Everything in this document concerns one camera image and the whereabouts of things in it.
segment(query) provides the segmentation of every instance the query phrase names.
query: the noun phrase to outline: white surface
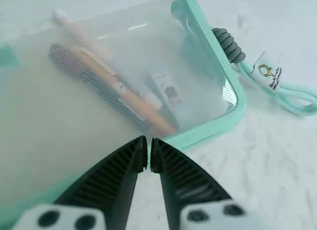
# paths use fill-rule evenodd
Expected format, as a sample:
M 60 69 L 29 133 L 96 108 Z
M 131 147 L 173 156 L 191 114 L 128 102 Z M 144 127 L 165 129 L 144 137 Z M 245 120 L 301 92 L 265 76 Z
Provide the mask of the white surface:
M 0 0 L 0 41 L 52 26 L 53 8 L 74 19 L 149 0 Z M 254 63 L 265 49 L 288 82 L 317 88 L 317 0 L 198 0 Z M 317 229 L 317 117 L 298 118 L 246 88 L 248 111 L 232 132 L 188 155 L 271 229 Z M 168 229 L 158 175 L 138 178 L 128 230 Z

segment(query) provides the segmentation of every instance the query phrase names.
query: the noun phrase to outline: printed logo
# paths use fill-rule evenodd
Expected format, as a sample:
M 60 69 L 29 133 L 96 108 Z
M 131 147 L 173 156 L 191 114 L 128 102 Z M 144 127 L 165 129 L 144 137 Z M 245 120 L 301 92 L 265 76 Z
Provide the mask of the printed logo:
M 259 72 L 265 76 L 265 77 L 274 77 L 275 75 L 271 72 L 272 68 L 268 67 L 267 65 L 265 64 L 262 64 L 260 65 L 259 67 Z

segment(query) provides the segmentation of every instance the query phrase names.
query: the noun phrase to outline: lanyard tag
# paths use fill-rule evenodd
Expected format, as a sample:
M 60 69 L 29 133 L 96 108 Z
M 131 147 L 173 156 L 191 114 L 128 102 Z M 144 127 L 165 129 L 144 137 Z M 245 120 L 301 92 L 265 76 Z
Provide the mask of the lanyard tag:
M 250 76 L 261 86 L 276 91 L 280 86 L 282 71 L 282 67 L 276 66 L 264 51 L 255 63 Z

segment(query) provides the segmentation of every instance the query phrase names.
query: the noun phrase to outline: pencil case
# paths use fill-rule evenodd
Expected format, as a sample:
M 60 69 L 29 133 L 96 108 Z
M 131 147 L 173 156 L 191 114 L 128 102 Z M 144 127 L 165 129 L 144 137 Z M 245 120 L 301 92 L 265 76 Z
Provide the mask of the pencil case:
M 62 26 L 0 47 L 14 61 L 0 64 L 0 226 L 139 135 L 185 150 L 232 129 L 246 108 L 195 0 L 57 16 Z

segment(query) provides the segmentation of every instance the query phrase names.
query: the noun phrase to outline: gray cord stopper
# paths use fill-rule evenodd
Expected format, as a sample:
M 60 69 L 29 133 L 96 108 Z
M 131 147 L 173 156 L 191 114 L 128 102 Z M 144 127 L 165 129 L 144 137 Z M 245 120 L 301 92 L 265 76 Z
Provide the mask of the gray cord stopper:
M 219 41 L 230 63 L 240 63 L 246 58 L 246 54 L 242 52 L 241 48 L 238 47 L 238 44 L 226 29 L 214 28 L 212 32 Z

